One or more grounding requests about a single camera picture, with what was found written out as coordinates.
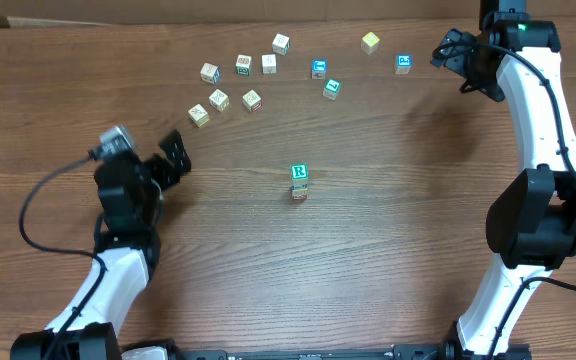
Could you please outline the green R block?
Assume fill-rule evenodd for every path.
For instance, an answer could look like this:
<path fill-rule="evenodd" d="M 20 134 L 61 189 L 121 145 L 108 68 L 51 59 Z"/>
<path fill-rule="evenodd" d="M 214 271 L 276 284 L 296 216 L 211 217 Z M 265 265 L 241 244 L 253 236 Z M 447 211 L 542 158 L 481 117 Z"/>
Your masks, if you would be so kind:
<path fill-rule="evenodd" d="M 293 185 L 307 183 L 309 179 L 308 166 L 305 163 L 290 166 L 291 181 Z"/>

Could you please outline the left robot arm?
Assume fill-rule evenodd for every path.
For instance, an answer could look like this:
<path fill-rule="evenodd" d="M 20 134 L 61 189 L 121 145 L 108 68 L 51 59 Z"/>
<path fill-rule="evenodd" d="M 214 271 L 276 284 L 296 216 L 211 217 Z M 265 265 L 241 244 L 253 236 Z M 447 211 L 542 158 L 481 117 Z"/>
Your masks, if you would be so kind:
<path fill-rule="evenodd" d="M 72 164 L 40 180 L 35 197 L 50 180 L 86 163 L 96 162 L 94 180 L 102 211 L 93 231 L 93 248 L 81 254 L 92 265 L 79 290 L 43 330 L 21 334 L 10 349 L 13 359 L 179 359 L 171 339 L 120 346 L 127 314 L 150 284 L 160 260 L 164 193 L 190 172 L 191 161 L 181 134 L 173 130 L 160 143 L 160 153 L 141 160 L 124 126 L 99 138 L 96 147 Z"/>

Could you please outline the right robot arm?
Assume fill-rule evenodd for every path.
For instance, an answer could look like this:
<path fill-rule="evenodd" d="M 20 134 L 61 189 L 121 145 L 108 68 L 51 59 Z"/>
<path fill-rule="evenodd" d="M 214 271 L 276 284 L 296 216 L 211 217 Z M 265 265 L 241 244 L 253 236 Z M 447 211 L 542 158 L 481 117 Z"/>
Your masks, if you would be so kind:
<path fill-rule="evenodd" d="M 490 206 L 490 265 L 473 302 L 438 345 L 397 345 L 399 359 L 527 359 L 509 338 L 537 288 L 576 255 L 576 134 L 561 82 L 554 23 L 522 1 L 484 1 L 477 34 L 449 31 L 435 67 L 463 78 L 462 93 L 506 102 L 518 149 L 518 174 Z"/>

